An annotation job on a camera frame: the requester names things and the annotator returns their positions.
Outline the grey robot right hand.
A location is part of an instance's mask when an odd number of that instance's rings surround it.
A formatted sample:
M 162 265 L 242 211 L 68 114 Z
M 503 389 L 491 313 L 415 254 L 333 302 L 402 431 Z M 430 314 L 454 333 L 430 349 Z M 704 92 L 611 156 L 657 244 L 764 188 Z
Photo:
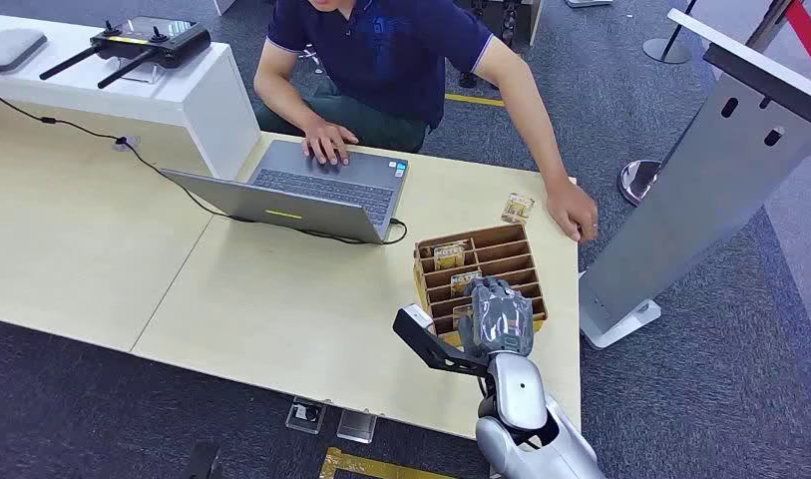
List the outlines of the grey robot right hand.
M 461 314 L 458 331 L 464 351 L 486 357 L 501 351 L 528 356 L 534 346 L 533 305 L 500 278 L 475 278 L 465 287 L 470 311 Z

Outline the person's left hand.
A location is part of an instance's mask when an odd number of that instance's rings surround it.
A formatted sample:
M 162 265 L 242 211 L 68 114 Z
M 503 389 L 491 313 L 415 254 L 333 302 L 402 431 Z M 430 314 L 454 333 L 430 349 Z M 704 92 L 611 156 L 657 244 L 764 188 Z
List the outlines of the person's left hand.
M 598 236 L 598 208 L 593 199 L 569 178 L 546 182 L 547 209 L 565 235 L 577 243 Z

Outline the person's right hand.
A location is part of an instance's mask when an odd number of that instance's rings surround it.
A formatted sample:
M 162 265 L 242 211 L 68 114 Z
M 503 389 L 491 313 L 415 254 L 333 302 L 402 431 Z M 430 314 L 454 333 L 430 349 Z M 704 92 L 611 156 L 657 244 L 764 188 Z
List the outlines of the person's right hand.
M 348 145 L 357 145 L 358 138 L 345 127 L 326 121 L 312 122 L 303 128 L 301 150 L 306 157 L 320 165 L 346 166 Z

